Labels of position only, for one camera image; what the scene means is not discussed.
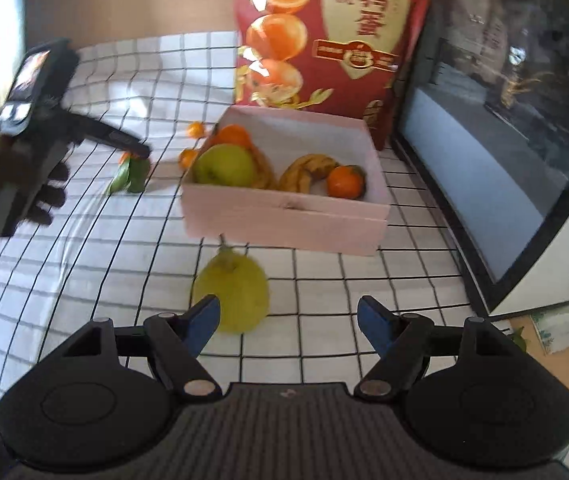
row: mandarin orange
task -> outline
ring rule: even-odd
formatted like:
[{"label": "mandarin orange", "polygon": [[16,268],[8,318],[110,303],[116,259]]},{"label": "mandarin orange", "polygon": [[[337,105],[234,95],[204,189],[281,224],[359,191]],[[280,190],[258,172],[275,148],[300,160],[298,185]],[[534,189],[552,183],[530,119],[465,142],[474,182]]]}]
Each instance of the mandarin orange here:
[{"label": "mandarin orange", "polygon": [[359,166],[338,166],[327,177],[328,195],[335,198],[360,198],[364,187],[364,172]]},{"label": "mandarin orange", "polygon": [[251,136],[247,130],[239,124],[228,124],[220,129],[212,139],[212,146],[215,144],[235,144],[247,150],[253,146]]},{"label": "mandarin orange", "polygon": [[194,121],[186,127],[186,134],[193,139],[202,139],[206,135],[204,124]]},{"label": "mandarin orange", "polygon": [[198,150],[194,148],[185,148],[178,156],[178,166],[180,166],[183,171],[188,170],[194,163],[194,160],[196,160],[197,156]]},{"label": "mandarin orange", "polygon": [[118,164],[122,164],[125,160],[129,160],[130,158],[139,158],[138,155],[134,155],[133,153],[124,152],[118,161]]}]

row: banana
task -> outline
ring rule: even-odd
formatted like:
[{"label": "banana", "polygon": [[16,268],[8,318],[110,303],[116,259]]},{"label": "banana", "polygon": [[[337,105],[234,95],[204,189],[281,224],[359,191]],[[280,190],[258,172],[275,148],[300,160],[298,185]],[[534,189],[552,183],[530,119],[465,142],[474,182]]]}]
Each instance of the banana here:
[{"label": "banana", "polygon": [[304,165],[304,168],[311,173],[313,180],[326,178],[337,167],[338,163],[328,155],[316,155]]},{"label": "banana", "polygon": [[311,184],[313,184],[311,173],[307,170],[299,170],[298,193],[309,194],[311,192]]},{"label": "banana", "polygon": [[326,178],[338,167],[335,159],[321,153],[310,153],[296,160],[282,173],[279,189],[282,191],[309,193],[315,180]]},{"label": "banana", "polygon": [[258,176],[254,180],[251,187],[254,189],[275,189],[276,175],[271,167],[269,159],[256,146],[251,146],[249,150],[258,170]]},{"label": "banana", "polygon": [[289,167],[280,177],[278,189],[280,189],[280,191],[297,193],[300,171],[302,171],[300,166],[295,166],[294,168]]}]

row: small screen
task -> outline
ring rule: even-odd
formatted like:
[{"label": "small screen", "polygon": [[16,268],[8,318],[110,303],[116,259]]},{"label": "small screen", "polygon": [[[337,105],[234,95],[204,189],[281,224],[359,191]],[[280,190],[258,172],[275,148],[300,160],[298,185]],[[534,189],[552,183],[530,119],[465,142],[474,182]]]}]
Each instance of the small screen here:
[{"label": "small screen", "polygon": [[7,101],[29,102],[31,100],[36,80],[49,52],[49,50],[37,52],[27,58],[18,73],[16,84],[11,89]]}]

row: pink box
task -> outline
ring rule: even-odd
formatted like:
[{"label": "pink box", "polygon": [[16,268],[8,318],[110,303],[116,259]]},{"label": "pink box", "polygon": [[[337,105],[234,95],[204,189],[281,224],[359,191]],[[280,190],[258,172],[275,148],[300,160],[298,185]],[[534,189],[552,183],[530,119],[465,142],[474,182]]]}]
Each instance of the pink box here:
[{"label": "pink box", "polygon": [[391,196],[371,136],[363,121],[299,110],[232,106],[218,127],[241,124],[269,158],[276,177],[299,156],[325,153],[367,174],[362,200],[326,196],[326,184],[311,194],[196,184],[183,178],[182,208],[192,237],[218,237],[268,247],[332,253],[373,254],[385,235]]}]

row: tabletop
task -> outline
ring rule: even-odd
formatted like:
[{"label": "tabletop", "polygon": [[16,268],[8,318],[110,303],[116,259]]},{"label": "tabletop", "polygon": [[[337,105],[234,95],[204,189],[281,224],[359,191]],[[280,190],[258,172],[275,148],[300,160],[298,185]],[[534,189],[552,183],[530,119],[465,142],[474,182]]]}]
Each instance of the tabletop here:
[{"label": "tabletop", "polygon": [[[116,326],[189,307],[194,276],[217,240],[189,238],[177,158],[197,146],[191,121],[212,126],[232,104],[235,32],[180,34],[80,51],[64,104],[144,138],[152,171],[140,195],[109,196],[120,153],[85,141],[67,163],[67,202],[50,226],[23,223],[0,238],[0,397],[92,317]],[[250,333],[216,333],[199,360],[223,388],[235,381],[344,381],[349,388],[378,356],[355,313],[370,294],[390,310],[461,326],[472,312],[442,214],[395,153],[380,152],[394,204],[373,256],[236,243],[269,277],[270,313]],[[453,358],[434,358],[431,370]],[[143,358],[122,365],[149,374]]]}]

